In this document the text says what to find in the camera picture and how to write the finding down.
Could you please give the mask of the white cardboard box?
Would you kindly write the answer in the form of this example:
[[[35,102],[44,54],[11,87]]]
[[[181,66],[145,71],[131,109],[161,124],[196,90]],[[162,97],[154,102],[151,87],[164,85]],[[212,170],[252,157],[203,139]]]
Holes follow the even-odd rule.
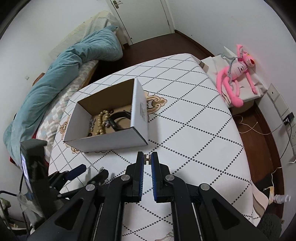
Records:
[[[146,146],[148,137],[147,100],[133,78],[78,101],[63,142],[89,153]]]

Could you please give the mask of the pink panther plush toy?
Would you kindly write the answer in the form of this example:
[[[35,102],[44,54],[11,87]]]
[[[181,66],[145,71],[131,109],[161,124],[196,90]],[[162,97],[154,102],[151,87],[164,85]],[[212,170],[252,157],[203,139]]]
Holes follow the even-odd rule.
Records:
[[[237,57],[233,57],[228,67],[224,67],[220,70],[216,76],[216,87],[217,91],[223,96],[222,86],[224,86],[229,98],[230,103],[240,108],[243,106],[243,100],[240,96],[240,88],[238,84],[238,78],[245,74],[247,81],[254,94],[258,94],[255,85],[251,79],[249,73],[249,67],[255,66],[254,58],[243,50],[243,45],[236,45]]]

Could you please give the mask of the teal duvet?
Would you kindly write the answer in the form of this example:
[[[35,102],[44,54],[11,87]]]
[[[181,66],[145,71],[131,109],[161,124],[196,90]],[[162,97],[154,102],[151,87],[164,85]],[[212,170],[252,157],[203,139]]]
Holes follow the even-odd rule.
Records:
[[[3,135],[4,145],[16,166],[22,164],[20,143],[32,138],[49,104],[78,76],[79,68],[91,60],[116,61],[123,56],[117,30],[115,25],[107,26],[68,47],[30,89]]]

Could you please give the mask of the white patterned tablecloth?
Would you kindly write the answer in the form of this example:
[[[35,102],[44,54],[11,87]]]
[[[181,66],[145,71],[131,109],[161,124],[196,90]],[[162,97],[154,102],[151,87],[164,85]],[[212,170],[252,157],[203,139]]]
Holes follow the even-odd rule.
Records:
[[[147,146],[85,154],[63,142],[76,102],[114,84],[137,78],[149,106]],[[60,121],[50,157],[49,172],[85,164],[87,171],[63,191],[82,187],[100,168],[109,180],[122,175],[137,153],[157,152],[159,161],[192,185],[207,183],[253,225],[260,216],[254,208],[253,184],[247,156],[232,115],[190,54],[154,59],[104,77],[76,92]]]

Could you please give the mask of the gold letter charm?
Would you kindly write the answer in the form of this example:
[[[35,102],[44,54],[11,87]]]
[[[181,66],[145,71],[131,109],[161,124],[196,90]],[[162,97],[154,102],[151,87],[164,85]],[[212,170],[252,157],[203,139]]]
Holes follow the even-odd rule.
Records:
[[[149,154],[144,155],[144,164],[151,165],[151,155],[149,155]]]

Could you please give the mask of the white wall socket panel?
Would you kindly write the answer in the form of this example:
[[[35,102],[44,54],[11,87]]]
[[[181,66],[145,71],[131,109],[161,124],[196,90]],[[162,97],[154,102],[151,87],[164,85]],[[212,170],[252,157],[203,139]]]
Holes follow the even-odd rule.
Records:
[[[289,109],[283,96],[279,93],[279,91],[272,83],[267,90],[267,94],[273,102],[273,105],[278,112],[281,120],[290,120],[290,122],[284,124],[284,126],[286,127],[288,135],[290,135],[290,144],[292,148],[295,148],[295,114]]]

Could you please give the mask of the white door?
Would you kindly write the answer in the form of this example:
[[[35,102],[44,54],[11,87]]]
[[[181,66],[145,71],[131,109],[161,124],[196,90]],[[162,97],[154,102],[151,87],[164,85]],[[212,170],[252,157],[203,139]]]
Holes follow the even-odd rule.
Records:
[[[118,20],[129,45],[175,32],[164,0],[120,0],[106,3]]]

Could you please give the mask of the black smart watch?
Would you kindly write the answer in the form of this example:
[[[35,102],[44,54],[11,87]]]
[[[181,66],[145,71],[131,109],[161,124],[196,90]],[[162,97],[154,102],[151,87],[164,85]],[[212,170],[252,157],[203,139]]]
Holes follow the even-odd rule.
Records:
[[[122,121],[123,119],[130,120],[131,119],[131,115],[132,115],[131,112],[130,111],[126,111],[126,110],[113,113],[109,117],[109,119],[108,119],[108,124],[109,124],[110,127],[112,127],[112,129],[115,132],[118,132],[118,131],[121,131],[121,130],[125,130],[125,128],[123,128],[119,124],[119,122]]]

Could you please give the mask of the brown wooden headboard piece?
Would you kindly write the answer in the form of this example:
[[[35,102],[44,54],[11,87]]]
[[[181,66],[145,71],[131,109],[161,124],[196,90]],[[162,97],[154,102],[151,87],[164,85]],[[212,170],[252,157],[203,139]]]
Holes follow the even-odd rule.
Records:
[[[43,76],[45,75],[44,72],[42,72],[35,80],[34,82],[32,83],[32,85],[34,86]]]

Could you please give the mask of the black charger plug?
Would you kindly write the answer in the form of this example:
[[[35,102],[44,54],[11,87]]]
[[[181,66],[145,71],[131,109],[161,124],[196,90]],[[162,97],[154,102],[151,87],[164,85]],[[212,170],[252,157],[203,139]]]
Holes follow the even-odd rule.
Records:
[[[291,125],[293,119],[294,119],[294,114],[293,112],[289,113],[284,119],[283,119],[283,123],[284,125]]]

